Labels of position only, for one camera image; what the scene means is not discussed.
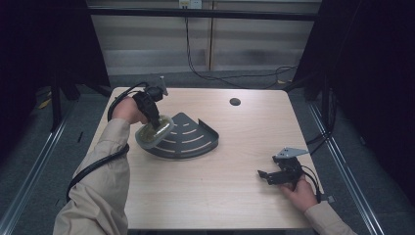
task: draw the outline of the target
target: sleeve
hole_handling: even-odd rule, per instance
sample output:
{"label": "sleeve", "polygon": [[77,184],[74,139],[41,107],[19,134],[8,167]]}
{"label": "sleeve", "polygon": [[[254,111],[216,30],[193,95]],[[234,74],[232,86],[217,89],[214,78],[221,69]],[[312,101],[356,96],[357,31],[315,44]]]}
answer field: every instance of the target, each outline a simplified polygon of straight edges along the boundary
{"label": "sleeve", "polygon": [[[94,150],[74,175],[96,161],[118,152],[127,143],[129,123],[112,119]],[[126,156],[105,164],[73,186],[71,200],[55,219],[54,234],[127,234],[124,212],[128,194],[129,165]]]}
{"label": "sleeve", "polygon": [[327,202],[321,202],[305,212],[311,226],[320,235],[352,235],[351,228],[345,224]]}

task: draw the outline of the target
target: finger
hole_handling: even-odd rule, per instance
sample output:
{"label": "finger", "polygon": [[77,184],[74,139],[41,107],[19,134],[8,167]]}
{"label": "finger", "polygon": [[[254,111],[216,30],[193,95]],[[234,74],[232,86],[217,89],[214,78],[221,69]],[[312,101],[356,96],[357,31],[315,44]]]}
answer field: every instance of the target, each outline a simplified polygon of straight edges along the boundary
{"label": "finger", "polygon": [[291,191],[294,191],[294,185],[292,183],[284,183],[281,185],[283,185],[286,188],[289,188]]}
{"label": "finger", "polygon": [[287,185],[280,184],[278,185],[278,188],[286,197],[290,197],[290,195],[293,194],[293,190],[291,190],[291,188],[289,188]]}

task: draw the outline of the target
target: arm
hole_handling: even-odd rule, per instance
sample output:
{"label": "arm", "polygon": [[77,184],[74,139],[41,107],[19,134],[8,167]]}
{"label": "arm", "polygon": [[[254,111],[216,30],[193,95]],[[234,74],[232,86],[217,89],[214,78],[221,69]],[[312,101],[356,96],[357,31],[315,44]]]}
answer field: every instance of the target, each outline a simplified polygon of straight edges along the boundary
{"label": "arm", "polygon": [[[138,111],[132,98],[125,98],[114,110],[98,144],[74,175],[92,163],[125,146],[130,124],[147,119]],[[83,178],[69,192],[71,200],[58,213],[54,234],[126,234],[124,207],[129,188],[129,165],[126,156],[105,164]]]}
{"label": "arm", "polygon": [[311,226],[321,235],[355,234],[327,202],[317,204],[311,185],[303,175],[293,191],[290,185],[278,185],[293,205],[304,213]]}

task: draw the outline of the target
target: small dark dot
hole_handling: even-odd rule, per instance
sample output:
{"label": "small dark dot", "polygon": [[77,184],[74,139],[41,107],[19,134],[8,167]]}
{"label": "small dark dot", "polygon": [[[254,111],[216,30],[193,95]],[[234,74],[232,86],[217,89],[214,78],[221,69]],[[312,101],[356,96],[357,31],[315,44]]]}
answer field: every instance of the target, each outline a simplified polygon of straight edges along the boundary
{"label": "small dark dot", "polygon": [[240,99],[238,99],[238,98],[232,98],[232,99],[229,101],[229,103],[231,103],[231,105],[233,105],[233,106],[239,106],[239,105],[241,105],[241,100],[240,100]]}

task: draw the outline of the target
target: metal rail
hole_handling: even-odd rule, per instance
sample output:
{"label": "metal rail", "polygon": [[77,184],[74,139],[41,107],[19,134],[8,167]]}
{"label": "metal rail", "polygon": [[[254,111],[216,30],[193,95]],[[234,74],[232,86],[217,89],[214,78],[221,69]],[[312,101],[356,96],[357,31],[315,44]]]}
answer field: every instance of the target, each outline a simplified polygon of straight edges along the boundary
{"label": "metal rail", "polygon": [[16,224],[24,207],[26,206],[31,193],[33,192],[37,181],[40,178],[40,175],[45,168],[52,152],[60,139],[65,126],[67,124],[67,120],[72,113],[74,108],[75,102],[70,102],[69,109],[64,116],[64,119],[61,121],[60,125],[57,126],[54,132],[51,132],[45,145],[43,146],[42,151],[40,152],[39,156],[37,157],[36,162],[34,163],[30,173],[27,175],[22,187],[20,188],[18,194],[16,195],[13,202],[9,205],[6,212],[4,213],[3,217],[0,221],[0,234],[1,235],[10,235],[12,234],[13,230],[15,229]]}
{"label": "metal rail", "polygon": [[[326,127],[321,120],[321,114],[315,104],[311,104],[309,106],[311,109],[311,113],[317,123],[318,128],[320,129],[321,133],[327,133]],[[361,191],[359,185],[357,184],[353,173],[351,172],[350,168],[347,165],[347,162],[340,151],[338,144],[336,143],[335,139],[330,136],[326,140],[327,147],[332,154],[333,160],[335,161],[337,167],[339,168],[339,172],[346,184],[348,191],[351,194],[351,197],[354,199],[354,202],[357,205],[357,208],[366,223],[367,228],[369,229],[370,234],[373,235],[384,235],[385,232],[382,229],[382,226],[372,210],[372,207],[369,205],[366,197],[364,196],[363,192]]]}
{"label": "metal rail", "polygon": [[228,10],[198,9],[164,9],[164,8],[121,8],[121,7],[87,7],[87,8],[41,8],[28,9],[40,14],[86,14],[94,16],[134,16],[134,17],[185,17],[185,18],[219,18],[252,19],[314,22],[319,19],[313,13],[250,12]]}

